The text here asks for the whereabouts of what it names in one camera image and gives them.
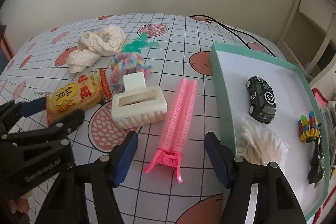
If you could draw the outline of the person's left hand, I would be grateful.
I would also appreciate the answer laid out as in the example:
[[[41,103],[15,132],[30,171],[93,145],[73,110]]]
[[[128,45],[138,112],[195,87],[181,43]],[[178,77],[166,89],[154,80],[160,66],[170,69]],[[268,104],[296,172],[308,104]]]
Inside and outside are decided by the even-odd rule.
[[[27,192],[26,194],[19,197],[17,200],[8,200],[7,204],[13,214],[16,214],[17,216],[21,217],[21,220],[23,223],[30,223],[29,218],[29,201],[28,198],[32,194],[32,190]]]

